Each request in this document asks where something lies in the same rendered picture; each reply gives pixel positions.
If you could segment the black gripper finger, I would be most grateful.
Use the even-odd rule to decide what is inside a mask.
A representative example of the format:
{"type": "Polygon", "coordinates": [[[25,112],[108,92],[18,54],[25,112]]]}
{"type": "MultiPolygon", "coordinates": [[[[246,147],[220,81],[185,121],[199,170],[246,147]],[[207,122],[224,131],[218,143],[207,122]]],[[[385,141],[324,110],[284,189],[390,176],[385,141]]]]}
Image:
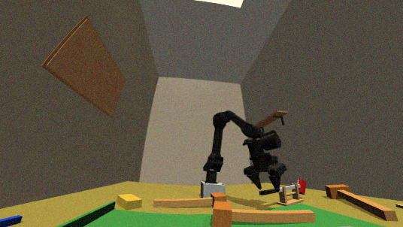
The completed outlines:
{"type": "Polygon", "coordinates": [[[256,172],[255,174],[247,175],[247,177],[249,177],[252,180],[252,182],[256,185],[256,187],[258,187],[259,189],[262,189],[260,179],[259,179],[259,173],[260,172],[256,172]]]}
{"type": "Polygon", "coordinates": [[[276,189],[275,191],[279,192],[280,191],[280,176],[283,173],[277,175],[277,176],[268,176],[270,178],[271,183],[273,184],[274,189],[276,189]]]}

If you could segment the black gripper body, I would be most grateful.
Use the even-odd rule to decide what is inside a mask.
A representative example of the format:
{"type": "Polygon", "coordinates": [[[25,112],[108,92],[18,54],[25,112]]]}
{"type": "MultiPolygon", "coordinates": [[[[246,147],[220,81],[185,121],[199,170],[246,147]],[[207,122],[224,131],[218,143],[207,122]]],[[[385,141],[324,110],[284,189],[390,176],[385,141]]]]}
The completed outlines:
{"type": "Polygon", "coordinates": [[[252,160],[253,165],[244,169],[244,175],[252,175],[256,172],[268,172],[270,176],[277,176],[287,170],[283,163],[277,163],[270,166],[271,163],[268,163],[266,160],[267,155],[268,154],[264,151],[255,155],[250,155],[250,160],[252,160]]]}

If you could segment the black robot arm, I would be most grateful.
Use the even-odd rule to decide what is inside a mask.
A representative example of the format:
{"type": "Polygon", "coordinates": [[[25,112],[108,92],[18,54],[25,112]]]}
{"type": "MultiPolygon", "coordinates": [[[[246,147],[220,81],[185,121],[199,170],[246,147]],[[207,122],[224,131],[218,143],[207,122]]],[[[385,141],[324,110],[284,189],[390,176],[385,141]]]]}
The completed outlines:
{"type": "MultiPolygon", "coordinates": [[[[212,153],[203,167],[203,171],[207,171],[206,183],[217,183],[217,172],[220,172],[223,166],[223,157],[220,155],[223,130],[226,127],[226,123],[229,123],[230,121],[240,127],[245,136],[252,138],[251,140],[244,140],[243,143],[243,145],[248,146],[250,155],[261,153],[264,150],[273,150],[281,147],[281,140],[275,130],[263,134],[258,126],[246,123],[242,118],[230,110],[217,113],[213,117],[215,130],[212,153]],[[256,138],[260,139],[256,140],[256,138]],[[212,171],[210,171],[210,169],[212,171]]],[[[266,156],[266,160],[268,163],[271,163],[271,165],[277,164],[278,162],[277,156],[271,156],[270,153],[266,156]]]]}

